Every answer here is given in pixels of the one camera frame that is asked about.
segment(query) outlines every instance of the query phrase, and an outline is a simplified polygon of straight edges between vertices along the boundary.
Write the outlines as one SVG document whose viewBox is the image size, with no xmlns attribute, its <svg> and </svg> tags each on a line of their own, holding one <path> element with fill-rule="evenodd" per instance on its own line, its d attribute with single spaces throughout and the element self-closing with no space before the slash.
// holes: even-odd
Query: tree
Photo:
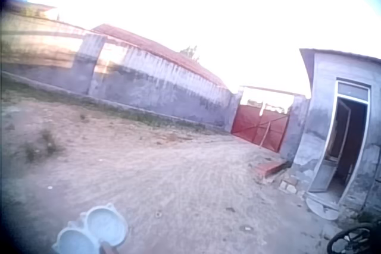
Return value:
<svg viewBox="0 0 381 254">
<path fill-rule="evenodd" d="M 181 50 L 180 54 L 183 54 L 184 56 L 187 56 L 188 58 L 194 60 L 195 62 L 198 62 L 200 57 L 196 56 L 197 51 L 197 45 L 194 46 L 194 48 L 191 48 L 191 46 L 188 46 L 188 48 Z"/>
</svg>

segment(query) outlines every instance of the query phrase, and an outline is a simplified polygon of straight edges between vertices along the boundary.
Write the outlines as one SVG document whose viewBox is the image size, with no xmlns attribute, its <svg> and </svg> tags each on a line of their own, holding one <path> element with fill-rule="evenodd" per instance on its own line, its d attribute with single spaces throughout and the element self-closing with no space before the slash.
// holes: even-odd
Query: white door frame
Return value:
<svg viewBox="0 0 381 254">
<path fill-rule="evenodd" d="M 358 86 L 358 87 L 361 87 L 363 89 L 367 89 L 368 90 L 368 100 L 365 101 L 363 99 L 353 98 L 352 96 L 339 94 L 338 93 L 339 83 L 345 83 L 345 84 L 348 84 L 348 85 L 351 85 L 351 86 Z M 352 184 L 354 178 L 356 177 L 358 166 L 360 165 L 360 161 L 361 161 L 361 159 L 363 157 L 364 145 L 365 145 L 365 141 L 366 141 L 366 138 L 367 138 L 368 125 L 369 125 L 369 117 L 370 117 L 370 88 L 366 87 L 366 86 L 359 85 L 359 84 L 351 83 L 350 81 L 336 80 L 336 82 L 335 82 L 335 97 L 333 99 L 332 117 L 331 117 L 331 122 L 330 122 L 330 126 L 329 126 L 328 136 L 327 136 L 327 139 L 326 139 L 326 142 L 325 142 L 325 145 L 324 145 L 324 152 L 322 153 L 321 158 L 320 158 L 318 164 L 316 165 L 316 167 L 314 169 L 314 177 L 311 180 L 310 185 L 308 186 L 308 194 L 310 194 L 310 192 L 309 192 L 310 188 L 311 188 L 311 186 L 312 186 L 312 184 L 313 184 L 313 182 L 314 182 L 314 180 L 316 178 L 317 172 L 319 171 L 319 169 L 321 167 L 321 164 L 323 163 L 324 155 L 327 152 L 329 138 L 331 137 L 333 123 L 335 122 L 336 106 L 338 104 L 338 98 L 345 98 L 345 99 L 349 99 L 350 101 L 356 101 L 356 102 L 359 102 L 359 103 L 367 105 L 367 118 L 366 118 L 366 123 L 365 123 L 363 141 L 361 142 L 360 152 L 359 152 L 358 157 L 357 157 L 356 165 L 355 165 L 355 167 L 353 169 L 353 172 L 351 174 L 351 178 L 349 179 L 348 184 L 346 184 L 345 190 L 342 193 L 342 195 L 341 195 L 337 205 L 339 205 L 342 202 L 342 199 L 345 197 L 346 193 L 348 192 L 350 185 Z"/>
</svg>

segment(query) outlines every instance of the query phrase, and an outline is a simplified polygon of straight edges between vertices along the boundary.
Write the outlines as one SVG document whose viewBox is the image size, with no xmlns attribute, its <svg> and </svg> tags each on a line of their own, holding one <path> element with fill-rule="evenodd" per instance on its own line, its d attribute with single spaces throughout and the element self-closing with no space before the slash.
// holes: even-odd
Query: dirt ground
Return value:
<svg viewBox="0 0 381 254">
<path fill-rule="evenodd" d="M 2 223 L 24 253 L 108 202 L 130 226 L 121 254 L 324 253 L 304 202 L 252 179 L 277 154 L 157 125 L 3 85 Z"/>
</svg>

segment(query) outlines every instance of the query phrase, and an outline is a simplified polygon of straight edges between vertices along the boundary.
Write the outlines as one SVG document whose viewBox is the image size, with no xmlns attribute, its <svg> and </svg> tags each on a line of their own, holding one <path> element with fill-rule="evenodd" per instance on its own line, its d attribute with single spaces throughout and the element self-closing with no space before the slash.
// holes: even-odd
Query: red roof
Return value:
<svg viewBox="0 0 381 254">
<path fill-rule="evenodd" d="M 98 27 L 95 27 L 93 31 L 124 40 L 133 46 L 137 46 L 144 51 L 150 52 L 161 58 L 165 58 L 168 61 L 171 61 L 176 65 L 179 65 L 180 67 L 183 67 L 218 86 L 226 88 L 224 82 L 211 71 L 204 68 L 196 61 L 178 52 L 175 52 L 163 46 L 162 44 L 108 24 L 99 25 Z"/>
</svg>

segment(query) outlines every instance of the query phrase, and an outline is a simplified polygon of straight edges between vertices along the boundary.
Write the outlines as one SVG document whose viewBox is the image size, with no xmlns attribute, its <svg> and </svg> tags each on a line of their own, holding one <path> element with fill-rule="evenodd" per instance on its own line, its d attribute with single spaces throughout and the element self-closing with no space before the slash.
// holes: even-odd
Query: gate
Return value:
<svg viewBox="0 0 381 254">
<path fill-rule="evenodd" d="M 279 152 L 288 124 L 288 114 L 240 105 L 234 119 L 232 134 L 268 150 Z"/>
</svg>

